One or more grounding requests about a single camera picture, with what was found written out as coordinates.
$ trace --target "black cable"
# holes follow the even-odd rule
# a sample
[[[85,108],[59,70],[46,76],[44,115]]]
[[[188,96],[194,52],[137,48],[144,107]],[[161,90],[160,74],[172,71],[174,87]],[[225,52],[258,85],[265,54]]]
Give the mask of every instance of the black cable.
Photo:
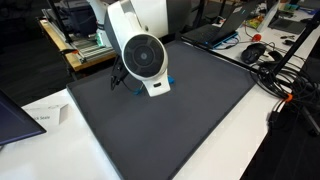
[[[248,34],[248,32],[247,32],[247,22],[245,22],[245,24],[244,24],[244,31],[245,31],[247,36],[252,38],[252,36],[250,34]]]

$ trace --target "white desk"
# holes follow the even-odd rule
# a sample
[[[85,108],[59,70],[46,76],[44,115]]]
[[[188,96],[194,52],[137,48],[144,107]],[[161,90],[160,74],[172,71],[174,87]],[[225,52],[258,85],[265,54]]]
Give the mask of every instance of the white desk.
[[[242,41],[248,37],[239,29]],[[279,48],[282,40],[267,30],[263,40]],[[307,58],[320,35],[312,33],[298,51]],[[248,44],[239,44],[225,55],[236,58]],[[192,155],[175,179],[239,179],[267,133],[266,120],[278,99],[254,86]],[[27,107],[69,104],[59,126],[48,133],[4,147],[0,152],[0,179],[119,179],[110,161],[66,90]]]

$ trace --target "white paper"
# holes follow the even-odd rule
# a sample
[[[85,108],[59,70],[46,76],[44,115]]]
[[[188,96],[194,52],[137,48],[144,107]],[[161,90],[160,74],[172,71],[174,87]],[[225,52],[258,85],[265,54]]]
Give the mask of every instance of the white paper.
[[[24,108],[24,110],[41,126],[48,128],[60,124],[61,109],[66,104],[51,105],[39,108]]]

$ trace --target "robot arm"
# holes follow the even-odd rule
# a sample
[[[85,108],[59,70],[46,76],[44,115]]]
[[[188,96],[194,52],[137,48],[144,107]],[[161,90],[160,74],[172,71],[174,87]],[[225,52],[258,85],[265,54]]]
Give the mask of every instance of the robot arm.
[[[108,7],[110,43],[151,97],[170,91],[167,52],[158,38],[182,28],[190,11],[190,0],[123,0]]]
[[[96,37],[98,39],[98,45],[101,47],[111,47],[110,41],[104,30],[104,17],[107,13],[109,4],[101,2],[100,0],[87,0],[93,9],[94,14],[97,18],[97,33]]]

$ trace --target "open laptop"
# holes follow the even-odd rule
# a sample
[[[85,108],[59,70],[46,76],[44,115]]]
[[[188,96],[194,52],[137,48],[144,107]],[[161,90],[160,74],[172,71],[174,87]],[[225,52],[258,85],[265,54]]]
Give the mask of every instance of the open laptop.
[[[207,24],[181,36],[183,41],[205,48],[215,48],[222,42],[237,35],[236,30],[256,8],[257,0],[250,1],[234,8],[221,27]]]
[[[273,7],[275,4],[277,4],[279,1],[278,0],[267,0],[267,7],[268,10],[269,7]],[[280,11],[277,11],[276,13],[273,13],[272,16],[267,16],[269,18],[268,22],[268,27],[271,29],[277,29],[280,31],[284,31],[284,32],[288,32],[288,33],[292,33],[292,34],[301,34],[301,32],[304,30],[306,24],[302,23],[302,22],[298,22],[298,21],[292,21],[289,19],[283,19],[280,18]]]
[[[0,90],[0,150],[5,144],[45,132],[43,127]]]

